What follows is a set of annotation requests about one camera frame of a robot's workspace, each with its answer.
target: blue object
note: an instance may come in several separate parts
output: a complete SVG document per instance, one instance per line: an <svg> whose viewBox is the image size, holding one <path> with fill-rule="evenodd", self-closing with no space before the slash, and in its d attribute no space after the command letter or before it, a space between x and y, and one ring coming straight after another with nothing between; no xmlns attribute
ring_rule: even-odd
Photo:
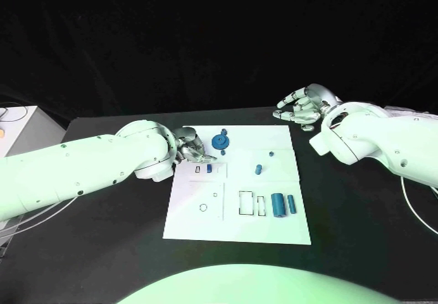
<svg viewBox="0 0 438 304"><path fill-rule="evenodd" d="M212 146L216 150L224 150L228 145L231 144L231 140L226 136L226 130L222 129L221 134L218 134L213 138L212 138Z"/></svg>
<svg viewBox="0 0 438 304"><path fill-rule="evenodd" d="M286 217L286 201L283 200L281 193L271 194L273 200L273 213L275 217Z"/></svg>
<svg viewBox="0 0 438 304"><path fill-rule="evenodd" d="M290 203L290 213L296 214L297 213L296 202L294 202L294 197L291 195L287 196L287 202Z"/></svg>
<svg viewBox="0 0 438 304"><path fill-rule="evenodd" d="M262 165L255 167L255 174L260 175L262 173Z"/></svg>

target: blue cylinder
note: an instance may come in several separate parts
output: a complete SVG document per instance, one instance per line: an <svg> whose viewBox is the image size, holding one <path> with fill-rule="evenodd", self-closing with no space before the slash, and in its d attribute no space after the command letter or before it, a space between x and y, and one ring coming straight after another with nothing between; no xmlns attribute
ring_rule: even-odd
<svg viewBox="0 0 438 304"><path fill-rule="evenodd" d="M262 165L255 167L255 174L260 175L262 173Z"/></svg>
<svg viewBox="0 0 438 304"><path fill-rule="evenodd" d="M275 217L286 217L286 201L283 200L281 193L271 194L273 200L273 213Z"/></svg>
<svg viewBox="0 0 438 304"><path fill-rule="evenodd" d="M291 195L287 196L287 202L290 203L290 213L296 214L297 213L296 202L294 202L294 197Z"/></svg>

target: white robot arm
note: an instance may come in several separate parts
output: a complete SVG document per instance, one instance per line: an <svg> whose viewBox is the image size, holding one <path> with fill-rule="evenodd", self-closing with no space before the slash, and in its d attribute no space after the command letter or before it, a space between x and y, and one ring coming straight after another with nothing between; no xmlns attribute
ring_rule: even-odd
<svg viewBox="0 0 438 304"><path fill-rule="evenodd" d="M193 128L130 123L101 135L0 159L0 221L126 180L162 181L182 159L213 162Z"/></svg>
<svg viewBox="0 0 438 304"><path fill-rule="evenodd" d="M347 165L372 157L394 174L438 186L438 116L405 108L381 108L369 103L343 103L317 84L296 91L278 107L294 102L294 112L274 117L294 121L303 130L323 117L322 132L311 138L317 153L332 152Z"/></svg>

